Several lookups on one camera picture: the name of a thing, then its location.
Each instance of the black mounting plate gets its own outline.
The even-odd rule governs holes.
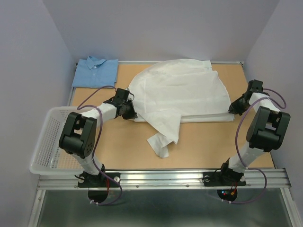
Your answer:
[[[203,172],[203,183],[205,187],[220,187],[220,186],[232,186],[233,182],[227,182],[220,180],[220,172]],[[237,182],[237,186],[245,186],[246,181]]]
[[[119,177],[121,176],[120,173],[106,173],[107,176],[110,178]],[[86,172],[83,172],[80,174],[81,178],[84,178],[84,182],[79,183],[79,188],[106,188],[106,181],[104,180],[104,176],[102,174],[99,175],[90,175]],[[110,188],[118,188],[118,185],[112,181],[109,181],[109,187]]]

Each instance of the folded blue shirt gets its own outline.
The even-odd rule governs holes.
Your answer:
[[[86,60],[79,60],[72,86],[90,88],[115,86],[117,74],[118,59],[105,60],[89,56]]]

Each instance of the white plastic basket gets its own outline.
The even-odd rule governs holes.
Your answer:
[[[77,111],[75,106],[55,107],[45,118],[30,165],[30,171],[40,175],[78,175],[82,168],[76,159],[59,148],[65,121],[70,112],[85,112],[91,108]]]

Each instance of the wooden board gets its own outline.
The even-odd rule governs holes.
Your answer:
[[[135,75],[150,65],[119,65],[116,87],[126,88]],[[242,95],[247,82],[240,65],[213,64],[226,86],[231,101]],[[77,88],[72,105],[79,105],[95,89]],[[96,93],[86,104],[100,105],[115,94],[112,89]],[[239,147],[245,143],[254,112],[248,114],[239,135]],[[117,118],[106,122],[96,155],[107,169],[219,168],[236,154],[235,132],[240,117],[233,122],[182,123],[178,144],[169,144],[169,157],[156,156],[148,142],[157,131],[146,122]],[[251,167],[274,167],[270,154],[258,158]]]

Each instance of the white cloth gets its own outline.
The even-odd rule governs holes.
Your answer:
[[[180,59],[155,64],[134,77],[135,121],[147,121],[159,133],[148,139],[160,157],[177,144],[181,122],[233,121],[228,92],[210,61]]]

